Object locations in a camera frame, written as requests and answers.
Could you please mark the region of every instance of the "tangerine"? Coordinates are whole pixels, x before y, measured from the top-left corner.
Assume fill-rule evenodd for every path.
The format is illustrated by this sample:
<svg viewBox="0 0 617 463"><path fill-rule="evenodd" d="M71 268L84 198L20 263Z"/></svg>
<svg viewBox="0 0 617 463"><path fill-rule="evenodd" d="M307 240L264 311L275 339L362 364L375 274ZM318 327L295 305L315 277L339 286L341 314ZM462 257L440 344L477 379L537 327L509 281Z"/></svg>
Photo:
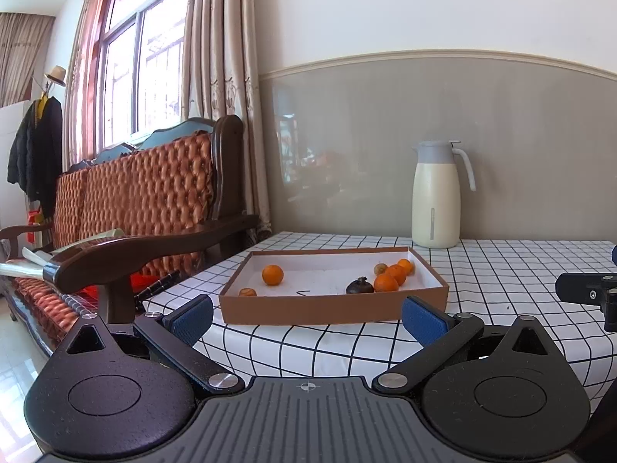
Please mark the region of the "tangerine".
<svg viewBox="0 0 617 463"><path fill-rule="evenodd" d="M407 272L401 265L388 266L388 269L386 270L386 275L394 277L399 286L404 284L405 278L407 278Z"/></svg>
<svg viewBox="0 0 617 463"><path fill-rule="evenodd" d="M279 285L283 281L283 269L278 265L268 265L261 270L261 278L267 285Z"/></svg>
<svg viewBox="0 0 617 463"><path fill-rule="evenodd" d="M381 275L377 275L377 277L375 278L375 281L373 282L373 287L375 288L375 292L398 291L399 283L393 276L382 273Z"/></svg>
<svg viewBox="0 0 617 463"><path fill-rule="evenodd" d="M397 265L402 266L407 272L407 275L413 275L413 273L416 271L415 263L413 261L409 261L408 259L399 259Z"/></svg>
<svg viewBox="0 0 617 463"><path fill-rule="evenodd" d="M244 289L240 289L239 296L256 296L257 293L255 289L251 289L250 287L245 287Z"/></svg>

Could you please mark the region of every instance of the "hat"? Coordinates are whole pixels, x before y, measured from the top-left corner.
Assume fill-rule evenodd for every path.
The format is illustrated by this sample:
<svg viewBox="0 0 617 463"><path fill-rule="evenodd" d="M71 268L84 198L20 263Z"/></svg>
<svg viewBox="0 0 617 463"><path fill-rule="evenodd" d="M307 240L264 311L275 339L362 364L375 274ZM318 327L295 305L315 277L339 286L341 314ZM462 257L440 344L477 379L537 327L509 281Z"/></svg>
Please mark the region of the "hat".
<svg viewBox="0 0 617 463"><path fill-rule="evenodd" d="M64 76L66 75L67 70L60 67L54 66L53 69L49 73L45 73L45 76L49 78L53 83L57 83L63 87L66 87L66 83L64 83Z"/></svg>

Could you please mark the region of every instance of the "white wall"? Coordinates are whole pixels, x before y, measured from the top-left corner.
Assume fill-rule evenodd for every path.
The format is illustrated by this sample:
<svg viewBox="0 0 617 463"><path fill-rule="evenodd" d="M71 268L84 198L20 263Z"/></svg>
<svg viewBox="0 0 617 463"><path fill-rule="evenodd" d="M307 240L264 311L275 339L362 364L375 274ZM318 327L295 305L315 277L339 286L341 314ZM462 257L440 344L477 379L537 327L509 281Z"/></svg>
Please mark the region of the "white wall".
<svg viewBox="0 0 617 463"><path fill-rule="evenodd" d="M58 12L54 27L51 30L51 38L49 39L45 71L51 71L56 65L69 69L73 40L75 39L75 31L77 30L77 22L79 21L82 5L83 0L67 0L60 9L60 12ZM54 85L51 95L64 105L66 89L59 85Z"/></svg>
<svg viewBox="0 0 617 463"><path fill-rule="evenodd" d="M45 70L45 62L47 60L47 51L49 50L49 42L51 39L51 33L47 36L47 40L42 43L41 48L36 53L35 67L33 69L33 79L36 81L32 82L32 88L30 89L30 99L38 99L41 97L42 88L45 86L45 80L47 80L43 73Z"/></svg>
<svg viewBox="0 0 617 463"><path fill-rule="evenodd" d="M255 0L259 72L372 52L488 49L617 71L617 0Z"/></svg>

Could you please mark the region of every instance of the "checkered tablecloth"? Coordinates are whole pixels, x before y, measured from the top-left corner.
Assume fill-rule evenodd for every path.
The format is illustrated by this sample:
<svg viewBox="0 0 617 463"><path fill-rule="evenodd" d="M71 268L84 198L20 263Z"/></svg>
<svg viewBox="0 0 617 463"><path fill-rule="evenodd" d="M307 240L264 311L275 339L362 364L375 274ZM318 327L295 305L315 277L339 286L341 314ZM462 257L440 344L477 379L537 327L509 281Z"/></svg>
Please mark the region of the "checkered tablecloth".
<svg viewBox="0 0 617 463"><path fill-rule="evenodd" d="M282 232L249 250L392 247L410 238ZM617 333L604 332L599 309L562 303L555 280L563 272L615 272L610 242L463 240L447 250L413 248L450 284L446 311L472 312L487 324L537 317L571 364L592 409L617 376ZM315 326L227 325L218 294L248 250L184 280L145 302L164 314L199 294L215 305L214 324L195 348L246 381L260 376L365 376L367 381L421 346L400 321Z"/></svg>

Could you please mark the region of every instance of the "curtain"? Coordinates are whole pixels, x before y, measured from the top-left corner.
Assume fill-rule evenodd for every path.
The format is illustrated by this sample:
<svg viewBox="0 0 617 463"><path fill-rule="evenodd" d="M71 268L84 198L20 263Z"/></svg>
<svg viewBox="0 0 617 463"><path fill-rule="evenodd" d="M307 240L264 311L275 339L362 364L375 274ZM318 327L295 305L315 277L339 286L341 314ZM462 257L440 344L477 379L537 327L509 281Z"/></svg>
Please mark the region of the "curtain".
<svg viewBox="0 0 617 463"><path fill-rule="evenodd" d="M67 74L67 92L62 124L62 169L95 154L95 101L88 99L88 81L95 74L93 57L98 51L96 38L103 0L84 0Z"/></svg>
<svg viewBox="0 0 617 463"><path fill-rule="evenodd" d="M30 97L36 54L53 23L46 15L0 13L0 108Z"/></svg>
<svg viewBox="0 0 617 463"><path fill-rule="evenodd" d="M184 47L182 117L243 120L246 212L259 214L264 238L271 225L253 0L189 0Z"/></svg>

